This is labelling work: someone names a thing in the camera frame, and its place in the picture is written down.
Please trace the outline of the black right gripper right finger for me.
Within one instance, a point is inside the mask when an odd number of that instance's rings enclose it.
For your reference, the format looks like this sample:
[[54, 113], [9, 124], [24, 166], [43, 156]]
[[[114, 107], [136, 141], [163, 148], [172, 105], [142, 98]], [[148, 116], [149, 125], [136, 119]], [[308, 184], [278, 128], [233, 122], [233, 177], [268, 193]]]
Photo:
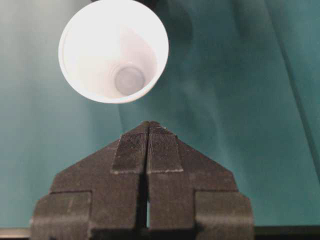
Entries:
[[147, 178], [151, 239], [254, 239], [251, 202], [233, 173], [155, 121], [149, 124]]

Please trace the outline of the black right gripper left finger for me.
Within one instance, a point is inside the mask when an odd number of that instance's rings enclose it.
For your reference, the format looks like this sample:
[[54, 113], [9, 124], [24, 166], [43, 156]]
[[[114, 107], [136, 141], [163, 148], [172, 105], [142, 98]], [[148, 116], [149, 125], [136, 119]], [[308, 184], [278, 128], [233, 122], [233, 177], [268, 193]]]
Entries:
[[146, 225], [149, 122], [57, 173], [38, 200], [33, 240], [136, 240]]

